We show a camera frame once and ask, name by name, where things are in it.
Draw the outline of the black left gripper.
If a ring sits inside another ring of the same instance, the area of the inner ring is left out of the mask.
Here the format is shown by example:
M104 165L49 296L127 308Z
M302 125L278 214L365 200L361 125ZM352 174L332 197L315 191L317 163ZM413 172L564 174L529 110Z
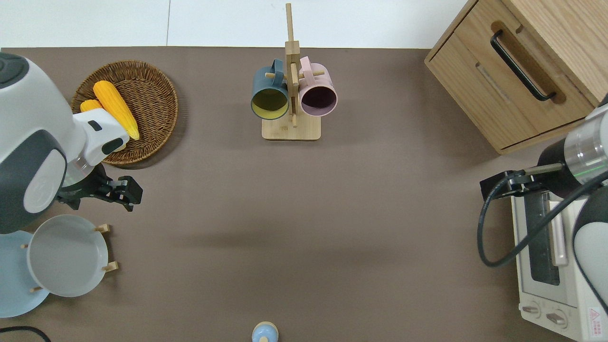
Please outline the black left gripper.
M68 205L72 210L79 210L83 198L124 204L126 210L132 212L134 206L143 199L143 189L133 177L119 177L114 181L106 175L104 166L99 164L87 177L61 188L57 195L57 201Z

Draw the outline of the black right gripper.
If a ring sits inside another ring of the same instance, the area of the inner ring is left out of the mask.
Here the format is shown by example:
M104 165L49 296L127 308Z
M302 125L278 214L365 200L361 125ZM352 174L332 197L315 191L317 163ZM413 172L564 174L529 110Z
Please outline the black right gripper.
M527 170L509 171L511 179L503 186L503 196L522 197L527 193L549 191L558 197L565 198L578 188L578 180L567 166L565 157L565 140L545 148L539 156L538 163ZM482 198L487 200L492 189L505 177L500 172L479 181Z

